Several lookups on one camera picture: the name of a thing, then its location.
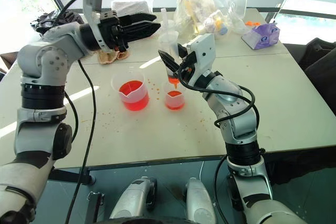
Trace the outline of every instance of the black bag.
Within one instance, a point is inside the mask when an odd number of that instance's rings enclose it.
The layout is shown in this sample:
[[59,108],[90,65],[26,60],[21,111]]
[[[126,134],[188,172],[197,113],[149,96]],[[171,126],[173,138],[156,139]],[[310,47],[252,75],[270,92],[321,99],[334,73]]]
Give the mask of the black bag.
[[[39,16],[36,20],[30,22],[30,26],[40,34],[44,34],[47,30],[51,29],[54,21],[60,11],[54,10],[51,13],[44,13]],[[72,12],[70,10],[66,11],[63,17],[59,19],[57,24],[54,26],[60,26],[63,24],[77,22],[79,24],[84,24],[83,19],[78,13]]]

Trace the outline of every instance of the cloth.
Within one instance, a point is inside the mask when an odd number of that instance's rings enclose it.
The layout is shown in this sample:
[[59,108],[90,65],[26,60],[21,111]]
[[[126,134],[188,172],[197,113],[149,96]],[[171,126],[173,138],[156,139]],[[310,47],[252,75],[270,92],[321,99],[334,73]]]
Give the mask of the cloth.
[[125,52],[113,51],[113,52],[106,53],[100,50],[98,52],[98,61],[100,64],[111,64],[115,60],[126,59],[129,55],[130,54],[128,51],[125,51]]

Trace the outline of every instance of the floor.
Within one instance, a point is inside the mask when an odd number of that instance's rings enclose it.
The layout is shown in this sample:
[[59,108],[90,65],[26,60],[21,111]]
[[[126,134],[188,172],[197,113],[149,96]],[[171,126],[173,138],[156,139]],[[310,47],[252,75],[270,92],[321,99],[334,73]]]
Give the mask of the floor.
[[[218,161],[206,161],[202,170],[202,182],[211,198],[213,198],[213,174],[217,163]],[[70,223],[85,222],[87,196],[90,191],[105,194],[104,205],[100,208],[98,220],[108,219],[122,192],[129,183],[141,176],[152,176],[158,180],[156,206],[152,212],[146,213],[147,216],[185,218],[183,189],[190,177],[198,178],[201,164],[202,162],[193,162],[92,171],[91,175],[96,178],[96,183],[92,186],[80,187]],[[228,170],[226,165],[222,167],[218,175],[218,181],[221,182],[218,183],[219,203],[229,223],[238,223],[234,220],[234,213],[227,198],[224,178]],[[336,168],[309,173],[287,184],[275,185],[274,198],[287,205],[307,223],[335,223],[335,180]],[[74,189],[75,184],[49,181],[38,204],[37,216],[33,223],[64,223]]]

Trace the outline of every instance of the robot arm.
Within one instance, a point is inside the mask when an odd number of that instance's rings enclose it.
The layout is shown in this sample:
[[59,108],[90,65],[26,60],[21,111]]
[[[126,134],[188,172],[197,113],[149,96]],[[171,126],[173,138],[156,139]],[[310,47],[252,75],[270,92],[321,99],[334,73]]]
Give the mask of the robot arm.
[[88,24],[54,27],[22,48],[22,107],[17,111],[16,158],[0,167],[0,223],[29,223],[56,160],[71,150],[72,130],[62,123],[66,76],[72,63],[100,48],[128,48],[128,42],[152,35],[156,16],[139,13],[118,17],[100,13],[101,0],[83,0]]
[[257,115],[247,110],[233,116],[249,106],[238,97],[242,96],[242,89],[218,71],[211,71],[216,57],[214,35],[198,36],[186,47],[179,45],[179,54],[183,58],[181,65],[166,52],[159,51],[163,62],[181,84],[202,92],[218,118],[217,126],[226,146],[230,171],[228,191],[233,208],[243,212],[250,224],[305,223],[285,205],[272,200],[271,186],[257,142]]

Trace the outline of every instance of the plastic cup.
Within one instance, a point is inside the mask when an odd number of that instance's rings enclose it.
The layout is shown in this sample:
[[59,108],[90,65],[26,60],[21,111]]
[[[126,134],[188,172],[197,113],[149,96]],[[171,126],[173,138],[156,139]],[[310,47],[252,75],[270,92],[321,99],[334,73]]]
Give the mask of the plastic cup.
[[[165,31],[159,36],[159,49],[167,52],[172,56],[176,63],[179,62],[179,53],[177,47],[177,38],[179,37],[179,32],[177,31]],[[173,72],[166,68],[169,80],[174,79]]]
[[175,22],[171,19],[167,20],[168,25],[165,24],[163,21],[160,22],[161,25],[161,33],[167,32],[167,31],[175,31]]
[[175,87],[174,84],[166,82],[163,84],[164,104],[170,110],[180,110],[185,104],[184,94],[186,88],[180,83]]
[[124,106],[131,111],[142,110],[149,101],[144,75],[136,70],[116,73],[112,76],[111,85],[119,94]]
[[237,6],[236,14],[241,19],[245,17],[246,5],[247,5],[247,0],[237,0],[236,1],[236,6]]

